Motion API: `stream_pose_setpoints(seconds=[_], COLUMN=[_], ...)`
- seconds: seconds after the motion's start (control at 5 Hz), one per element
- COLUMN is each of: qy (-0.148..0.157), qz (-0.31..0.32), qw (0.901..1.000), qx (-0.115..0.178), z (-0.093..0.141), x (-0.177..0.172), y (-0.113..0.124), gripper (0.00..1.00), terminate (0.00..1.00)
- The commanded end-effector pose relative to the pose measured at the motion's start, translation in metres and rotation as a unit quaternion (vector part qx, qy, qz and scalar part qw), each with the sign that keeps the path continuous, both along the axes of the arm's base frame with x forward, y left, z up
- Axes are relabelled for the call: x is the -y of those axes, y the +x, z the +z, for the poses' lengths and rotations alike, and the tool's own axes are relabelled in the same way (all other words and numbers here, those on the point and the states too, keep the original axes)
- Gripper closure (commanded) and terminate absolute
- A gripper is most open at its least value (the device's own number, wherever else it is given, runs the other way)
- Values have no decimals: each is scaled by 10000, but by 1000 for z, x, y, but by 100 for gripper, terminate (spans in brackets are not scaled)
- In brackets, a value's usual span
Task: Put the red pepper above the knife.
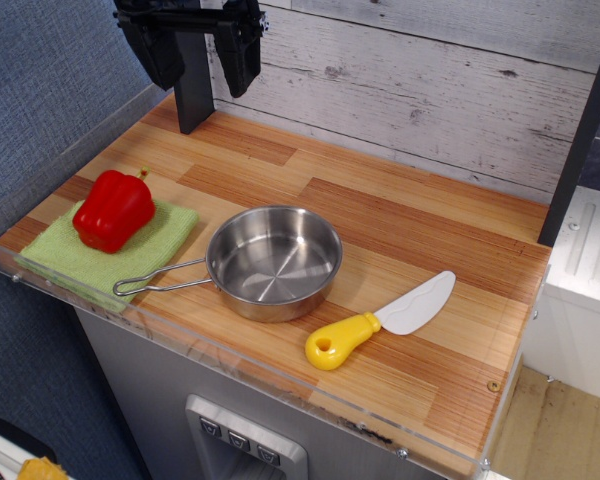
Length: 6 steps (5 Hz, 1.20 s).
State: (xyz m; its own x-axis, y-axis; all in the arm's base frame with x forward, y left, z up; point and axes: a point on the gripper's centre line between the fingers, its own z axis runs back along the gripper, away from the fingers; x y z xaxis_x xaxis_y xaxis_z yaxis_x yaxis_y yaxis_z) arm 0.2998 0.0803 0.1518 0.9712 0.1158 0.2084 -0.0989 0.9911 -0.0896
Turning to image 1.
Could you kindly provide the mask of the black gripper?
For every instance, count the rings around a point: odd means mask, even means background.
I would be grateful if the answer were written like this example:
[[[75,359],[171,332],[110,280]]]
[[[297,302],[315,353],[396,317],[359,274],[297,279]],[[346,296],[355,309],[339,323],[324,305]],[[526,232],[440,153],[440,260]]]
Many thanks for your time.
[[[192,1],[115,1],[114,17],[151,81],[175,86],[185,64],[174,32],[216,33],[216,52],[233,98],[246,93],[260,74],[260,36],[269,30],[257,1],[226,1],[219,9]]]

